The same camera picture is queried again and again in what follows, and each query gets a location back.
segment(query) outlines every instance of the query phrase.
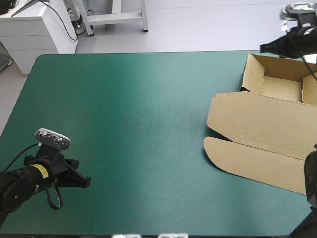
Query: yellow label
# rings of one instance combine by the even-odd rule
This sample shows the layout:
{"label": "yellow label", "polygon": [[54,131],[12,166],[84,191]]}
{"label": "yellow label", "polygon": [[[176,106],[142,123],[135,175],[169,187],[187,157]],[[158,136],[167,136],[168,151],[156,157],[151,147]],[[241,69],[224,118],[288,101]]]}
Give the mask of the yellow label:
{"label": "yellow label", "polygon": [[31,165],[31,166],[37,168],[41,172],[44,179],[46,179],[49,176],[48,171],[42,165],[35,164],[35,165]]}

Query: open cardboard box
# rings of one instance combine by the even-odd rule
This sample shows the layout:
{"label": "open cardboard box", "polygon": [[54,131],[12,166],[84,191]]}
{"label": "open cardboard box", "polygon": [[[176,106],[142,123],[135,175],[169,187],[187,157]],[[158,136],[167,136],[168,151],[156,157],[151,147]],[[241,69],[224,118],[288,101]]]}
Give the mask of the open cardboard box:
{"label": "open cardboard box", "polygon": [[306,194],[316,105],[317,82],[303,62],[249,54],[241,92],[216,94],[208,115],[207,125],[231,141],[207,137],[205,150],[222,170]]}

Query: white drawer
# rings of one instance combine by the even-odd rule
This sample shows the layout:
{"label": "white drawer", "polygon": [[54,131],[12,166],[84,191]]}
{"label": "white drawer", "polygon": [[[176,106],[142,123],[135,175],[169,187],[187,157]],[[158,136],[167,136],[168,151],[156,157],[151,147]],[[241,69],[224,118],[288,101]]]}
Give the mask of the white drawer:
{"label": "white drawer", "polygon": [[43,20],[0,21],[0,36],[49,35]]}
{"label": "white drawer", "polygon": [[38,56],[58,54],[57,50],[8,51],[23,74],[29,74]]}
{"label": "white drawer", "polygon": [[7,51],[56,49],[50,35],[47,36],[0,36]]}

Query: box lid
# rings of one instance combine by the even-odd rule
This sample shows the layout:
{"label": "box lid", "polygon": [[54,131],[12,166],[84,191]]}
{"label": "box lid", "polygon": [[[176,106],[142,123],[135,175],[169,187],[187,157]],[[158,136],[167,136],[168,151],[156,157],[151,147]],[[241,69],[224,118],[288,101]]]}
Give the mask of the box lid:
{"label": "box lid", "polygon": [[233,142],[304,160],[317,143],[317,107],[251,92],[216,94],[207,125]]}
{"label": "box lid", "polygon": [[209,159],[228,173],[306,194],[303,160],[213,137],[204,139],[204,147]]}

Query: gray floor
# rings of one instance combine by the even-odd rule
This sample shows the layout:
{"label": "gray floor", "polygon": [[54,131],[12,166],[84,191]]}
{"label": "gray floor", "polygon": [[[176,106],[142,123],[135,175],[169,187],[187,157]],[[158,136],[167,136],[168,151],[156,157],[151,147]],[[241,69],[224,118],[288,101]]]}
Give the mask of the gray floor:
{"label": "gray floor", "polygon": [[[87,0],[96,14],[111,10],[104,0]],[[279,8],[285,0],[147,0],[149,32],[142,23],[94,27],[79,37],[76,53],[256,50],[283,33]],[[139,0],[122,0],[126,12]],[[0,134],[25,83],[14,64],[0,73]]]}

